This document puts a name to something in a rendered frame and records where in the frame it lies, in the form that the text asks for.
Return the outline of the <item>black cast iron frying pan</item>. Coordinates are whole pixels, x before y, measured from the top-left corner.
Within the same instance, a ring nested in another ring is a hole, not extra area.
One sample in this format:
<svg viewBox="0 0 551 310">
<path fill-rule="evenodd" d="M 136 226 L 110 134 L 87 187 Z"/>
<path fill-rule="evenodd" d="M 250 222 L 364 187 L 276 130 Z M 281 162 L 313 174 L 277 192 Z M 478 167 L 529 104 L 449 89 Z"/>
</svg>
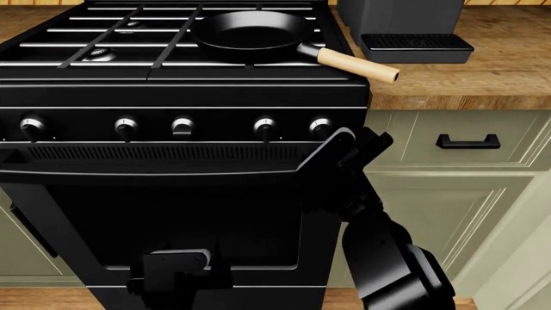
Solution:
<svg viewBox="0 0 551 310">
<path fill-rule="evenodd" d="M 314 46 L 307 41 L 312 33 L 313 27 L 304 17 L 265 10 L 211 15 L 193 22 L 190 28 L 197 46 L 223 59 L 271 62 L 300 53 L 318 64 L 385 84 L 398 79 L 399 69 Z"/>
</svg>

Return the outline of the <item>black cast iron stove grate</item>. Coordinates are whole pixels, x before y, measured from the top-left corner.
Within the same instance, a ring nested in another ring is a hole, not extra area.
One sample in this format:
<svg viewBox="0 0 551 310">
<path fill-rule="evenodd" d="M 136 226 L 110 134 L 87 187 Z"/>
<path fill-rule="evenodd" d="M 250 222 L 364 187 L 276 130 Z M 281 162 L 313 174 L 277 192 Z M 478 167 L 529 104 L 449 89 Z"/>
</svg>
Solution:
<svg viewBox="0 0 551 310">
<path fill-rule="evenodd" d="M 313 33 L 307 40 L 317 47 L 330 48 L 339 53 L 350 54 L 351 50 L 327 4 L 320 2 L 304 2 L 292 0 L 260 1 L 260 2 L 202 2 L 204 17 L 225 14 L 229 12 L 265 10 L 282 12 L 306 18 L 313 27 Z M 202 64 L 206 66 L 319 66 L 320 64 L 306 55 L 292 53 L 281 56 L 271 62 L 247 62 L 243 60 L 223 59 L 197 46 L 196 41 L 187 33 L 188 38 L 181 40 L 167 61 L 183 63 L 186 66 Z"/>
<path fill-rule="evenodd" d="M 58 68 L 71 66 L 122 67 L 144 66 L 158 69 L 164 65 L 181 40 L 188 38 L 193 22 L 201 19 L 202 3 L 130 3 L 88 7 L 85 15 L 69 17 L 66 28 L 49 28 L 71 38 L 62 47 L 77 48 Z M 142 28 L 125 28 L 138 20 Z M 115 52 L 111 61 L 82 61 L 93 48 L 108 47 Z"/>
</svg>

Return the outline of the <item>black oven door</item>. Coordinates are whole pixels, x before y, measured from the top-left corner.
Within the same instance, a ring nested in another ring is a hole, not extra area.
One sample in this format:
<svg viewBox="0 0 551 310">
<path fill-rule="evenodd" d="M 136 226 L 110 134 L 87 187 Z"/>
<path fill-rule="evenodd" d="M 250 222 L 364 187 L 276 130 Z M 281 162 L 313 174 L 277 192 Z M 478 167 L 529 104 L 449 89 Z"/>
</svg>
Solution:
<svg viewBox="0 0 551 310">
<path fill-rule="evenodd" d="M 158 250 L 209 250 L 220 236 L 237 286 L 324 287 L 339 221 L 306 211 L 288 181 L 232 185 L 2 183 L 86 286 L 123 286 Z"/>
</svg>

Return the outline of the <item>silver black stove knob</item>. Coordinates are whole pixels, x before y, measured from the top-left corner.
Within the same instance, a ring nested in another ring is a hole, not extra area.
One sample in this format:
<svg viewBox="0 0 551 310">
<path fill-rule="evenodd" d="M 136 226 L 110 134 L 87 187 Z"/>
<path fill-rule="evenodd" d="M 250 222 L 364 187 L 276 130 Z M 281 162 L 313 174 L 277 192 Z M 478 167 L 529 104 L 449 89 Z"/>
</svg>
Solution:
<svg viewBox="0 0 551 310">
<path fill-rule="evenodd" d="M 179 117 L 171 124 L 172 136 L 174 139 L 188 141 L 195 128 L 194 122 L 190 118 Z"/>
<path fill-rule="evenodd" d="M 262 142 L 268 143 L 276 134 L 276 122 L 269 117 L 259 118 L 254 123 L 253 131 Z"/>
<path fill-rule="evenodd" d="M 316 140 L 325 140 L 332 134 L 332 122 L 328 118 L 317 118 L 309 126 L 309 133 Z"/>
<path fill-rule="evenodd" d="M 125 142 L 133 141 L 138 131 L 137 121 L 129 116 L 124 116 L 115 121 L 115 132 Z"/>
<path fill-rule="evenodd" d="M 22 118 L 20 129 L 29 141 L 41 141 L 46 134 L 46 121 L 38 115 L 27 115 Z"/>
</svg>

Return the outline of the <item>dark grey drip tray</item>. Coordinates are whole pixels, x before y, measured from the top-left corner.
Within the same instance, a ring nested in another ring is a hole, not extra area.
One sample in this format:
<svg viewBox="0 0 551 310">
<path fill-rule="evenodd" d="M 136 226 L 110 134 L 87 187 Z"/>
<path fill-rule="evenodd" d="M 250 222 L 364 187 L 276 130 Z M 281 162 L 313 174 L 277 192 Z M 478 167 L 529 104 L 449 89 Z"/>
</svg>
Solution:
<svg viewBox="0 0 551 310">
<path fill-rule="evenodd" d="M 358 45 L 381 64 L 465 64 L 474 51 L 455 34 L 363 34 Z"/>
</svg>

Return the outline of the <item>sage green cabinet door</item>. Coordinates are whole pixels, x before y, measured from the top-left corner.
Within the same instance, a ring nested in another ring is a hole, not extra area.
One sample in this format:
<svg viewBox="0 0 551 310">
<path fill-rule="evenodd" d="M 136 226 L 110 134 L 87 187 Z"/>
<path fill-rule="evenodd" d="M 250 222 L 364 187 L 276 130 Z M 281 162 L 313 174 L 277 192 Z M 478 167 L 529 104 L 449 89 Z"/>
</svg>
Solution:
<svg viewBox="0 0 551 310">
<path fill-rule="evenodd" d="M 0 190 L 0 288 L 82 287 L 61 257 L 52 257 L 9 211 Z"/>
<path fill-rule="evenodd" d="M 367 172 L 385 211 L 474 296 L 540 224 L 544 172 Z"/>
</svg>

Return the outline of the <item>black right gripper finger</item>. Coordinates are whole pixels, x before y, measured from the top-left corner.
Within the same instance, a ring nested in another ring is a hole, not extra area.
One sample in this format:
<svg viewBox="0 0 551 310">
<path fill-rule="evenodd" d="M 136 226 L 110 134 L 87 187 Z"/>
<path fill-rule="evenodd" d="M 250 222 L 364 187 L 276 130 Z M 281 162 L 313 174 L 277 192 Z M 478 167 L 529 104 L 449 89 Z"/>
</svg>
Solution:
<svg viewBox="0 0 551 310">
<path fill-rule="evenodd" d="M 366 166 L 379 157 L 393 143 L 393 138 L 389 133 L 381 135 L 374 134 L 369 142 L 364 146 L 363 166 Z"/>
<path fill-rule="evenodd" d="M 364 127 L 356 136 L 356 160 L 358 162 L 371 162 L 381 154 L 380 136 L 370 128 Z"/>
</svg>

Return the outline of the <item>sage green drawer front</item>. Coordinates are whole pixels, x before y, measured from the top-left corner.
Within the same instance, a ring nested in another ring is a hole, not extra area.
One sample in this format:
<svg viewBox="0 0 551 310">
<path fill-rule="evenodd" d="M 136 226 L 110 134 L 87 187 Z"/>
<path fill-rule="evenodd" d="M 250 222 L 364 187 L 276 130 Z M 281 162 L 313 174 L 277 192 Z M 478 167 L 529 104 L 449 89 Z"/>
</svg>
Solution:
<svg viewBox="0 0 551 310">
<path fill-rule="evenodd" d="M 366 126 L 389 133 L 393 144 L 367 172 L 544 172 L 551 170 L 549 110 L 374 110 Z M 499 149 L 441 149 L 452 141 L 483 141 L 496 134 Z"/>
</svg>

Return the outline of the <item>dark grey coffee machine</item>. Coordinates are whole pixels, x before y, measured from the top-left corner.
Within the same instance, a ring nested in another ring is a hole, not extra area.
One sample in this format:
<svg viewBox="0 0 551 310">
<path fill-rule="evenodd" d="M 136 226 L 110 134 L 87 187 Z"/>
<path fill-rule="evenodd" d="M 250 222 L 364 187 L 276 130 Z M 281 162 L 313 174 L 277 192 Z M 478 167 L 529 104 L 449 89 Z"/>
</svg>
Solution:
<svg viewBox="0 0 551 310">
<path fill-rule="evenodd" d="M 464 0 L 337 0 L 355 43 L 364 34 L 450 34 Z"/>
</svg>

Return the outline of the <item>black stove bottom drawer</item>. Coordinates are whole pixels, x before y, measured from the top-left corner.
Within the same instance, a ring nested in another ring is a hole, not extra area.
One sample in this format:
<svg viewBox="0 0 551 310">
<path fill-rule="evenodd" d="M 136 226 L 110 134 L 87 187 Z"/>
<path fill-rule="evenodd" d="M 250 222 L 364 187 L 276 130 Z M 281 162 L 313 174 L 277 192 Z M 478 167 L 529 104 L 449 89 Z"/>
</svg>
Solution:
<svg viewBox="0 0 551 310">
<path fill-rule="evenodd" d="M 151 310 L 122 286 L 89 286 L 106 310 Z M 321 310 L 325 287 L 236 287 L 198 291 L 193 310 Z"/>
</svg>

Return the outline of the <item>black gas stove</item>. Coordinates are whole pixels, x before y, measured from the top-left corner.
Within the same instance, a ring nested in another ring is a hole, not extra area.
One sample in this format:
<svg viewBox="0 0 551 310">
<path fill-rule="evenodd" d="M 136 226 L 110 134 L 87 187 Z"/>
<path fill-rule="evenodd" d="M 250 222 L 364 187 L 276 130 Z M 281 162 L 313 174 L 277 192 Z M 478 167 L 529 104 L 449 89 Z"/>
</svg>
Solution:
<svg viewBox="0 0 551 310">
<path fill-rule="evenodd" d="M 139 125 L 131 142 L 262 142 L 253 126 L 264 117 L 276 124 L 275 136 L 268 143 L 322 144 L 324 140 L 309 133 L 310 123 L 317 118 L 330 119 L 332 132 L 342 127 L 361 128 L 368 112 L 368 80 L 330 66 L 186 66 L 166 60 L 158 69 L 59 69 L 78 49 L 59 45 L 70 37 L 47 32 L 68 27 L 69 17 L 83 16 L 94 5 L 260 1 L 283 0 L 85 0 L 0 43 L 0 143 L 31 142 L 20 129 L 27 115 L 46 121 L 46 134 L 37 142 L 125 142 L 115 132 L 115 121 L 124 116 Z M 188 141 L 172 136 L 171 124 L 179 117 L 195 124 Z M 289 172 L 141 176 L 0 171 L 0 190 L 2 183 L 134 187 L 291 183 Z M 9 211 L 49 255 L 60 257 L 12 201 Z"/>
</svg>

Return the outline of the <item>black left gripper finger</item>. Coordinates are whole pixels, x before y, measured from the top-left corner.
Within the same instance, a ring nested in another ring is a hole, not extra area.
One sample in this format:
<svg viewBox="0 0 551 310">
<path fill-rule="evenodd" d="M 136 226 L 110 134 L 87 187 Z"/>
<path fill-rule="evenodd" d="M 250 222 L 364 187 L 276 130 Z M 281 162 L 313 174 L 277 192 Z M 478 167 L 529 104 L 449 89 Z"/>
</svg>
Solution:
<svg viewBox="0 0 551 310">
<path fill-rule="evenodd" d="M 214 254 L 211 258 L 211 272 L 215 275 L 231 275 L 232 266 L 222 251 L 222 244 L 219 235 L 214 237 Z"/>
</svg>

